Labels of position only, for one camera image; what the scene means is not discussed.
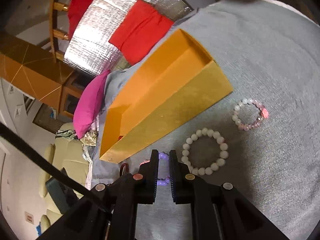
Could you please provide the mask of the beige sofa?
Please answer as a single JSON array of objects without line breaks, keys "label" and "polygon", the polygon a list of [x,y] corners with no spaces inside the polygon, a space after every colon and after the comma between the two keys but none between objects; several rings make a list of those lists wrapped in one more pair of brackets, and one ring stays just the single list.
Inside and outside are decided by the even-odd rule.
[{"label": "beige sofa", "polygon": [[[83,158],[83,146],[80,140],[56,135],[54,143],[46,147],[43,157],[58,170],[65,170],[67,176],[85,186],[89,162]],[[40,219],[42,233],[62,216],[46,189],[46,182],[50,178],[51,176],[47,172],[40,171],[39,195],[46,203],[46,212]]]}]

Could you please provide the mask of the grey blanket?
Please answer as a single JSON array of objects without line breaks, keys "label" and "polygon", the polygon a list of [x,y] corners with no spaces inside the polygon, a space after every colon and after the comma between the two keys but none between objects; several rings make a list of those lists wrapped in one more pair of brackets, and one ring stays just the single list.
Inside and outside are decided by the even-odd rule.
[{"label": "grey blanket", "polygon": [[319,26],[263,0],[224,0],[172,26],[216,59],[233,93],[129,158],[131,171],[152,149],[181,151],[200,127],[229,144],[221,171],[289,239],[319,239]]}]

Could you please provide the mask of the pink pillow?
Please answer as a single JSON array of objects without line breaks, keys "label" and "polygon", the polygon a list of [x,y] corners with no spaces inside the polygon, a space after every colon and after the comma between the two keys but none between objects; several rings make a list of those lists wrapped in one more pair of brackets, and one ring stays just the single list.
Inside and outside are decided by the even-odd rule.
[{"label": "pink pillow", "polygon": [[110,73],[110,70],[106,70],[96,76],[80,96],[73,116],[74,130],[79,139],[86,134],[100,111],[105,82]]}]

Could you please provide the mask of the orange cardboard box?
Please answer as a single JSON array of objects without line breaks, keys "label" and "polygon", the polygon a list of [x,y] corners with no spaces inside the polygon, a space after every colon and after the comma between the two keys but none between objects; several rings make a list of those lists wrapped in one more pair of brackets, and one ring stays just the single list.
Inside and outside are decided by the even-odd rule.
[{"label": "orange cardboard box", "polygon": [[124,161],[232,90],[200,42],[176,30],[129,78],[108,108],[100,160]]}]

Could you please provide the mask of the silver foil insulation sheet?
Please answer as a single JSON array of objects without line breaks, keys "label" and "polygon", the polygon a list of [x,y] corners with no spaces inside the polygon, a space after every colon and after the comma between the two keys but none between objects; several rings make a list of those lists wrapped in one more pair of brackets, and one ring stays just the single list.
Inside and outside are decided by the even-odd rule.
[{"label": "silver foil insulation sheet", "polygon": [[[109,39],[137,0],[93,0],[82,16],[64,54],[76,70],[97,76],[123,57]],[[192,11],[184,0],[144,0],[176,21]]]}]

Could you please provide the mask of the wooden cabinet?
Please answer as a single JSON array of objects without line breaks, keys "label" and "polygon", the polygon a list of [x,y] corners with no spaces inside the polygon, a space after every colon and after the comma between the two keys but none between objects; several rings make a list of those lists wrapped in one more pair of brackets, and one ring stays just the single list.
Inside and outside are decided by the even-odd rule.
[{"label": "wooden cabinet", "polygon": [[83,88],[80,73],[52,53],[1,31],[1,77],[29,96],[73,118]]}]

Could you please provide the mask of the red pillow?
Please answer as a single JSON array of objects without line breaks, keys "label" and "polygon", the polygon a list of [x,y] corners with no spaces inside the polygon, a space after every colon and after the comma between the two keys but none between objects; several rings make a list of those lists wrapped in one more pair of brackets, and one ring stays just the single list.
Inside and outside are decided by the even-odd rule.
[{"label": "red pillow", "polygon": [[137,0],[108,42],[134,65],[166,35],[173,23],[148,2]]}]

